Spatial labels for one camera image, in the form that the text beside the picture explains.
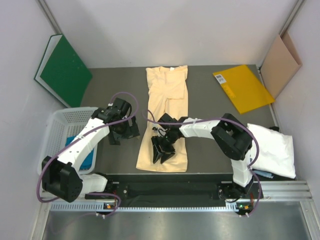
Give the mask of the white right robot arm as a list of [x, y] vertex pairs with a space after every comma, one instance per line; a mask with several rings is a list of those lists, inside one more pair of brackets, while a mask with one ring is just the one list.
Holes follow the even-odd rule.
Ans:
[[252, 136], [232, 114], [226, 113], [222, 119], [203, 121], [183, 116], [172, 118], [165, 113], [158, 124], [165, 130], [164, 135], [151, 138], [153, 163], [163, 164], [176, 154], [174, 144], [180, 138], [206, 138], [215, 140], [221, 151], [231, 160], [233, 170], [233, 192], [245, 198], [252, 191], [253, 174], [250, 172]]

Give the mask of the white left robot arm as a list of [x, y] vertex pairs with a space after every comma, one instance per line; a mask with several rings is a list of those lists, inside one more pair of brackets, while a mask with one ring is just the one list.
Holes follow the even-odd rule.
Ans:
[[105, 137], [110, 145], [119, 145], [121, 140], [139, 135], [136, 117], [132, 115], [132, 105], [128, 101], [117, 97], [107, 108], [97, 108], [65, 148], [53, 157], [43, 159], [42, 189], [68, 203], [90, 193], [109, 198], [114, 187], [107, 177], [102, 173], [80, 174], [81, 165]]

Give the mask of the cream yellow t shirt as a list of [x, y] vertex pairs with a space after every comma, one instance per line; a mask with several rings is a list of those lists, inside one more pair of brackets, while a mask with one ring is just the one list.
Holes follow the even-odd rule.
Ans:
[[[187, 77], [188, 67], [186, 65], [175, 68], [163, 66], [146, 68], [149, 95], [148, 110], [153, 113], [156, 121], [165, 113], [177, 120], [189, 115]], [[160, 161], [153, 163], [152, 137], [156, 135], [152, 130], [153, 126], [153, 123], [147, 123], [136, 168], [143, 171], [163, 173], [186, 172], [188, 157], [184, 138], [178, 139], [173, 145], [175, 148], [173, 157], [164, 163], [160, 163]]]

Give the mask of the white t shirt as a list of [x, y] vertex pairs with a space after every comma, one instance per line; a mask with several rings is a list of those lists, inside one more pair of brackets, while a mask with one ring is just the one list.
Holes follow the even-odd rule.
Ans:
[[266, 127], [247, 124], [259, 145], [259, 154], [252, 168], [278, 176], [294, 179], [294, 143], [291, 135], [285, 135]]

